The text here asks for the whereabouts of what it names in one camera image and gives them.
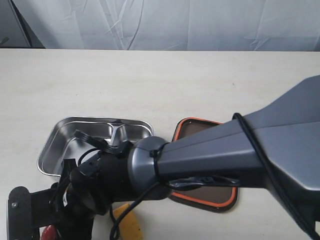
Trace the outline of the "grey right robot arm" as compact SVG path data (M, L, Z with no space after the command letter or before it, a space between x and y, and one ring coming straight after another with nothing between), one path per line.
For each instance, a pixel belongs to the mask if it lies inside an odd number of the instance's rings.
M77 132L97 153L60 179L51 204L62 224L85 224L115 202L162 200L172 190L263 188L317 240L320 219L320 78L268 106L182 139L150 136L117 147Z

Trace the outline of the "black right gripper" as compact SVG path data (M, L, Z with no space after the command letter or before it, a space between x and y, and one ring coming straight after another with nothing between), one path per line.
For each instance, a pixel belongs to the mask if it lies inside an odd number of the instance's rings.
M76 165L64 160L63 171L49 204L58 221L54 224L60 240L90 240L94 217L105 215L115 202L131 201L133 185L126 153L98 151Z

